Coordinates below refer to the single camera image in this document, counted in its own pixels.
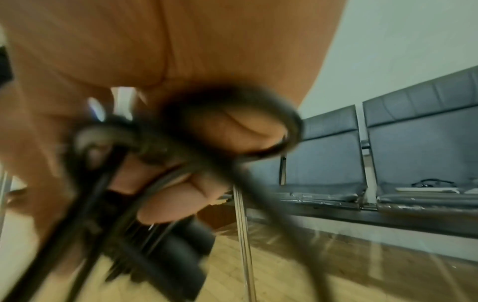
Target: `chair seat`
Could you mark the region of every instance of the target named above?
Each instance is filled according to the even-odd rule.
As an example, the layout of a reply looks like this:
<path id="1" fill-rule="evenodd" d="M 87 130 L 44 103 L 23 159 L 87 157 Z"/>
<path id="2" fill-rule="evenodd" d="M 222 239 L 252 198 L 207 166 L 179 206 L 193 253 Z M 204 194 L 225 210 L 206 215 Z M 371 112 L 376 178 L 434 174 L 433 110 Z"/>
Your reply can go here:
<path id="1" fill-rule="evenodd" d="M 270 188 L 279 199 L 322 200 L 322 201 L 347 201 L 354 202 L 362 196 L 366 184 L 338 184 L 338 185 L 313 185 L 296 186 L 285 185 Z"/>
<path id="2" fill-rule="evenodd" d="M 455 192 L 398 192 L 396 188 L 406 188 L 407 184 L 383 184 L 377 188 L 377 200 L 381 203 L 443 205 L 443 206 L 478 206 L 478 194 L 464 194 L 471 185 L 461 185 Z"/>

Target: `wooden floor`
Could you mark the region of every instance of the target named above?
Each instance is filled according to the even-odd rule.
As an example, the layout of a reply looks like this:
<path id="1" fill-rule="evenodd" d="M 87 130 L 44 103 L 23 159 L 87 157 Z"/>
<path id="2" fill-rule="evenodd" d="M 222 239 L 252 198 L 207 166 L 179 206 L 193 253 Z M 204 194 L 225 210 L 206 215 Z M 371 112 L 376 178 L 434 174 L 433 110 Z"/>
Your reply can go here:
<path id="1" fill-rule="evenodd" d="M 257 298 L 261 302 L 314 301 L 304 270 L 282 237 L 263 224 L 249 225 Z M 323 232 L 310 233 L 312 249 L 328 264 L 337 302 L 478 301 L 478 264 L 383 246 Z M 218 231 L 208 260 L 208 278 L 197 301 L 243 301 L 243 272 L 235 224 Z M 102 281 L 109 268 L 102 259 L 82 293 L 82 302 L 164 301 L 147 284 L 126 277 Z M 68 281 L 51 278 L 37 302 L 62 301 Z"/>

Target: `light green wall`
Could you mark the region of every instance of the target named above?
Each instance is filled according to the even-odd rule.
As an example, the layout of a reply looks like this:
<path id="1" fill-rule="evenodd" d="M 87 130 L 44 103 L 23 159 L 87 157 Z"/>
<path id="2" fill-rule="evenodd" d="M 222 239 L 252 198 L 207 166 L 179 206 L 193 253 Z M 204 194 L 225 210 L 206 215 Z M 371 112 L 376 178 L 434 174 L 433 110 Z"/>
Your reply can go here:
<path id="1" fill-rule="evenodd" d="M 478 0 L 349 0 L 304 118 L 478 65 Z"/>

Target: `skin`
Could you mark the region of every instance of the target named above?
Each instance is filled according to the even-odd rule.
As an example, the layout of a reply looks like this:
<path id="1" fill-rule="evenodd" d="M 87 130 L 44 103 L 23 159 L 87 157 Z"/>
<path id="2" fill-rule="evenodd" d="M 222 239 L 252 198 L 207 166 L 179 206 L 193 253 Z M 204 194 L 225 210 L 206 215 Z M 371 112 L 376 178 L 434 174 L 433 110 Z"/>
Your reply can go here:
<path id="1" fill-rule="evenodd" d="M 40 238 L 46 236 L 68 205 L 58 150 L 69 129 L 90 116 L 89 97 L 112 108 L 111 87 L 136 87 L 136 110 L 145 112 L 160 112 L 176 91 L 224 82 L 265 86 L 298 106 L 318 75 L 344 3 L 0 0 L 15 77 L 3 87 L 0 104 L 15 104 L 9 125 L 17 131 L 8 134 L 12 127 L 0 119 L 8 142 L 0 160 L 30 191 L 11 207 L 31 215 Z M 236 153 L 266 148 L 284 134 L 280 124 L 251 110 L 221 108 L 192 123 L 202 139 Z M 132 194 L 175 164 L 152 167 L 129 156 L 112 189 Z M 204 173 L 187 175 L 158 192 L 138 219 L 185 217 L 227 187 Z M 50 197 L 41 197 L 44 192 Z"/>

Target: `metal leg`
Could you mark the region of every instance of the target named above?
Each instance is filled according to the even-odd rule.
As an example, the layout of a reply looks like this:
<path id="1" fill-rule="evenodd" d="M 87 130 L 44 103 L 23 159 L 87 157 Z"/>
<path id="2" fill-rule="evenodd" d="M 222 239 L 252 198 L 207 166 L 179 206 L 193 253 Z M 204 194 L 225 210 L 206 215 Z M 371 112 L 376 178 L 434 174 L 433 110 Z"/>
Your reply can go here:
<path id="1" fill-rule="evenodd" d="M 3 230 L 3 221 L 6 212 L 6 198 L 5 195 L 10 192 L 11 176 L 0 166 L 0 236 Z"/>
<path id="2" fill-rule="evenodd" d="M 249 234 L 247 230 L 247 217 L 242 201 L 242 193 L 234 187 L 234 201 L 236 203 L 236 221 L 238 223 L 238 235 L 242 267 L 244 268 L 244 287 L 247 302 L 256 302 L 254 272 L 252 271 L 252 257 L 250 254 Z"/>

